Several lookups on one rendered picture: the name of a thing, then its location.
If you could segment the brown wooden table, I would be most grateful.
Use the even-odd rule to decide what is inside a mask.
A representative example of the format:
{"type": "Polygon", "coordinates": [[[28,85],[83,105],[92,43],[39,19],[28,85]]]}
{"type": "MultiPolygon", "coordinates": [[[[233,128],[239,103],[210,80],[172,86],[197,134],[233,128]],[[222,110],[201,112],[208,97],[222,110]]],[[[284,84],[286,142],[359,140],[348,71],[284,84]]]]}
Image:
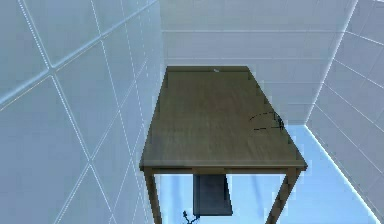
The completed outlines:
{"type": "Polygon", "coordinates": [[[163,224],[158,174],[281,174],[265,224],[277,224],[307,164],[246,66],[169,66],[139,163],[155,224],[163,224]]]}

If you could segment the dark grey rectangular block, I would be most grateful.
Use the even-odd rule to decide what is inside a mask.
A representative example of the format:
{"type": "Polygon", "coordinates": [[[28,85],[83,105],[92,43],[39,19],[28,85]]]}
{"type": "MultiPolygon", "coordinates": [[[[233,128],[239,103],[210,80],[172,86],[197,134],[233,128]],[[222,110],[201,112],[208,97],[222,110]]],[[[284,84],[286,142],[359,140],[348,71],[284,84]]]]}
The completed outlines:
{"type": "Polygon", "coordinates": [[[193,176],[193,214],[195,216],[232,216],[227,178],[224,174],[193,176]]]}

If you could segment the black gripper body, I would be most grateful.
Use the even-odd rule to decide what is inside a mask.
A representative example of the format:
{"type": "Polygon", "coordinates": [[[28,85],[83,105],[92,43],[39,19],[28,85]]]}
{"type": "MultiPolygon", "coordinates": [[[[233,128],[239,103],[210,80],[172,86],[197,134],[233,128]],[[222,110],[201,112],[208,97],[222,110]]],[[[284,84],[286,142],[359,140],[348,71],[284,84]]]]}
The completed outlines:
{"type": "Polygon", "coordinates": [[[277,114],[276,112],[274,113],[275,120],[278,122],[278,126],[280,130],[284,129],[284,121],[283,119],[277,114]]]}

